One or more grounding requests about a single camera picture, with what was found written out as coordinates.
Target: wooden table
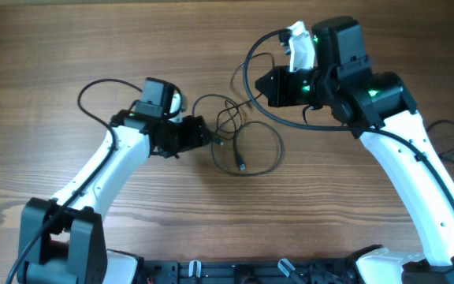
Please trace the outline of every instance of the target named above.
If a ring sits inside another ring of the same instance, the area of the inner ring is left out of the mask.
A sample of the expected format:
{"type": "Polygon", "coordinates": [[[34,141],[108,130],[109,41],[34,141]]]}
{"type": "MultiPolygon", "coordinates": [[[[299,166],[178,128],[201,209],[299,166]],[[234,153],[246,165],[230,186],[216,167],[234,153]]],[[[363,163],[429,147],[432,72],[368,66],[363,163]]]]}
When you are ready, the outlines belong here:
{"type": "MultiPolygon", "coordinates": [[[[189,102],[207,93],[240,102],[243,98],[229,90],[229,78],[260,36],[297,20],[310,27],[345,14],[360,21],[373,69],[392,70],[404,79],[427,124],[454,120],[454,2],[0,8],[0,282],[17,255],[24,204],[59,190],[102,142],[105,129],[76,107],[85,84],[115,77],[142,86],[145,77],[157,77],[180,86],[189,102]]],[[[278,64],[288,64],[277,40],[263,50],[274,52],[278,64]]],[[[270,67],[263,58],[253,64],[252,80],[270,67]]],[[[236,86],[241,88],[239,77],[236,86]]],[[[84,105],[107,120],[139,96],[124,86],[104,84],[86,94],[84,105]]],[[[212,99],[198,111],[212,122],[222,106],[212,99]]],[[[299,107],[272,111],[302,119],[299,107]]],[[[250,110],[247,118],[269,121],[250,110]]],[[[308,121],[337,125],[329,110],[308,114],[308,121]]],[[[358,140],[347,133],[269,123],[286,147],[283,164],[271,174],[225,175],[213,166],[209,148],[178,160],[149,159],[106,217],[108,247],[149,260],[308,259],[345,256],[372,244],[421,250],[392,184],[358,140]]],[[[434,146],[454,145],[454,135],[446,137],[435,138],[434,146]]],[[[274,139],[262,127],[243,134],[240,145],[248,170],[271,163],[276,155],[274,139]]],[[[230,144],[218,154],[235,167],[230,144]]]]}

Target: robotic arm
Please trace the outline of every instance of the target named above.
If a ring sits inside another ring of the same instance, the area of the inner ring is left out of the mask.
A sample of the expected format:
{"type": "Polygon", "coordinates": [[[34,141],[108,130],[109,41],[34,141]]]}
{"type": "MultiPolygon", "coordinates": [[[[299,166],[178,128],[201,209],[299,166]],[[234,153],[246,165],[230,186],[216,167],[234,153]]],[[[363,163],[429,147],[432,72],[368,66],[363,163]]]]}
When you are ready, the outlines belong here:
{"type": "MultiPolygon", "coordinates": [[[[285,284],[454,282],[454,183],[437,157],[416,103],[395,73],[373,74],[362,32],[351,17],[313,26],[302,22],[279,33],[289,66],[278,66],[255,82],[270,107],[329,106],[338,121],[380,162],[415,223],[423,254],[391,252],[374,245],[344,259],[290,263],[191,263],[145,261],[106,251],[102,220],[131,173],[149,155],[177,156],[210,143],[201,117],[182,118],[184,100],[171,83],[148,78],[136,111],[111,119],[117,149],[99,174],[32,247],[17,272],[20,283],[285,284]],[[314,67],[314,49],[318,66],[314,67]],[[177,114],[171,119],[168,114],[177,114]],[[380,129],[399,140],[367,132],[380,129]],[[445,188],[428,167],[432,166],[445,188]],[[50,234],[70,232],[69,244],[50,234]]],[[[22,213],[19,252],[33,234],[77,190],[111,147],[110,134],[78,175],[50,200],[31,199],[22,213]]]]}

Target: cable connector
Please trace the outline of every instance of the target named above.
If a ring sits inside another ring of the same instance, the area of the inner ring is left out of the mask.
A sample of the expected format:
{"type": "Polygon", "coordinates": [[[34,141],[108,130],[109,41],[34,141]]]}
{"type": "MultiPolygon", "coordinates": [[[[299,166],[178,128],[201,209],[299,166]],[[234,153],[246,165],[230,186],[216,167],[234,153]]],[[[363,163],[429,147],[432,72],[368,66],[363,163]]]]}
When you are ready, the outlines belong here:
{"type": "Polygon", "coordinates": [[[246,170],[246,166],[244,165],[243,157],[239,153],[236,154],[236,163],[237,163],[237,166],[240,168],[240,170],[246,170]]]}
{"type": "Polygon", "coordinates": [[[215,144],[218,144],[220,146],[223,146],[224,145],[224,141],[218,137],[213,137],[213,139],[211,140],[213,143],[215,144]]]}

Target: green led light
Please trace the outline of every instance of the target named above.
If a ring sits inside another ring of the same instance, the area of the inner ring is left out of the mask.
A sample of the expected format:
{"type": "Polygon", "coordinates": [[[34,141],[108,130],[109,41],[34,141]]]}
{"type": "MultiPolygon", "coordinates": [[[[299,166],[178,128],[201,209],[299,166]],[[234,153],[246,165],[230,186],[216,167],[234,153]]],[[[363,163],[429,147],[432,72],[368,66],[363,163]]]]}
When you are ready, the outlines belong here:
{"type": "Polygon", "coordinates": [[[375,96],[376,94],[378,94],[379,91],[376,91],[376,90],[369,90],[369,95],[370,96],[375,96]]]}

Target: black mount bracket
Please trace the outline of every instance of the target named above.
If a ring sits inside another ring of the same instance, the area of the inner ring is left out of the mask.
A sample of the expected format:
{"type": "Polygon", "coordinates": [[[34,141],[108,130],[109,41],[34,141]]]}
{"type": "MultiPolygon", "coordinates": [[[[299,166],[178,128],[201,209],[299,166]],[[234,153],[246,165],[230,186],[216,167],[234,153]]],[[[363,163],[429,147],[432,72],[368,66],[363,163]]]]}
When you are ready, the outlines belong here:
{"type": "Polygon", "coordinates": [[[454,257],[451,261],[448,267],[433,267],[427,260],[406,263],[402,266],[402,283],[454,284],[454,257]]]}
{"type": "MultiPolygon", "coordinates": [[[[19,253],[59,208],[53,200],[31,198],[22,211],[19,253]]],[[[102,283],[107,266],[101,215],[89,207],[66,209],[58,222],[33,245],[17,271],[19,283],[102,283]],[[50,234],[69,232],[70,242],[53,241],[50,234]]]]}
{"type": "Polygon", "coordinates": [[[150,135],[152,148],[157,148],[158,155],[164,158],[208,145],[211,141],[211,134],[202,116],[188,115],[182,122],[175,123],[146,114],[120,110],[111,118],[110,125],[112,127],[124,125],[150,135]]]}
{"type": "Polygon", "coordinates": [[[311,95],[316,92],[317,71],[301,69],[291,73],[288,66],[276,66],[255,82],[255,88],[267,97],[269,107],[309,105],[314,101],[311,95]]]}

